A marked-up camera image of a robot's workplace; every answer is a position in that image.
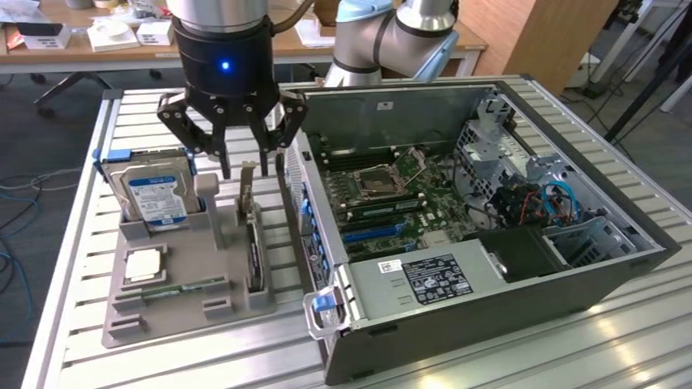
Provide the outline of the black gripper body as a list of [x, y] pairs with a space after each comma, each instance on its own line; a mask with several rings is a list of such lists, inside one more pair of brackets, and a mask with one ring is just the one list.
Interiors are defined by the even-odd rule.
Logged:
[[261, 117], [277, 103], [272, 21], [237, 32], [201, 32], [173, 19], [185, 76], [185, 101], [208, 120], [225, 111], [228, 126], [248, 124], [245, 105]]

